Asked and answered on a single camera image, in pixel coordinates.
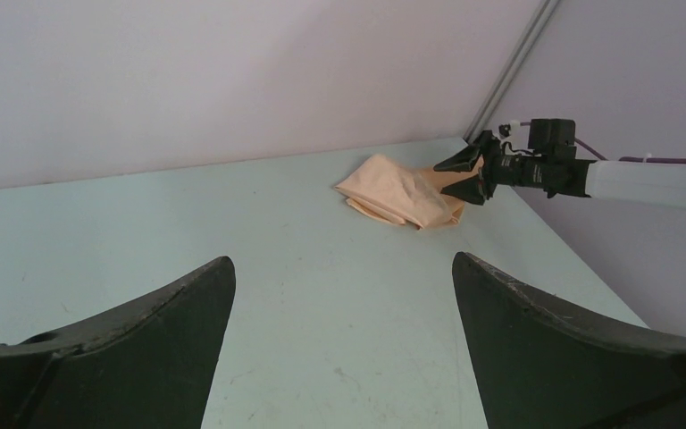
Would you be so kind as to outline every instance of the white tube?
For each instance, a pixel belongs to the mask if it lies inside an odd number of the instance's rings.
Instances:
[[[588,169],[585,193],[686,210],[686,165],[598,161]]]

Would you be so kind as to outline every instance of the metal frame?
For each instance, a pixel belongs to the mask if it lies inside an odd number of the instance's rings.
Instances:
[[[540,2],[538,9],[535,10],[532,19],[530,19],[530,22],[524,29],[522,37],[516,43],[513,53],[504,65],[501,73],[498,75],[498,79],[496,79],[496,82],[493,84],[492,90],[485,98],[480,110],[474,116],[472,124],[464,134],[465,140],[474,140],[488,124],[490,116],[496,112],[496,108],[501,102],[501,98],[503,98],[506,90],[511,85],[511,82],[514,81],[516,74],[519,72],[522,64],[524,64],[524,60],[527,59],[527,55],[532,50],[532,47],[535,46],[535,43],[540,38],[540,34],[548,25],[551,16],[560,3],[561,0],[543,0]]]

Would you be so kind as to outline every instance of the wall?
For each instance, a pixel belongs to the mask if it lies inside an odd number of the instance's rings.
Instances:
[[[686,157],[686,2],[562,2],[492,122],[532,117],[575,119],[610,159]],[[686,212],[526,190],[649,326],[686,334]]]
[[[0,0],[0,188],[460,135],[538,0]]]

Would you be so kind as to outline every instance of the towel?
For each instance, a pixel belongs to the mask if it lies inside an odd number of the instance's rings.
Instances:
[[[418,229],[457,225],[464,201],[440,190],[474,176],[471,172],[434,172],[432,167],[411,169],[385,155],[374,155],[335,189],[362,215],[394,225],[411,223]]]

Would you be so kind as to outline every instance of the table surface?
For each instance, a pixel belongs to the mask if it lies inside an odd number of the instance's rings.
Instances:
[[[443,139],[0,190],[0,342],[77,322],[230,256],[237,292],[204,427],[485,427],[451,280],[469,251],[640,319],[509,188],[458,227],[368,219],[332,186]]]

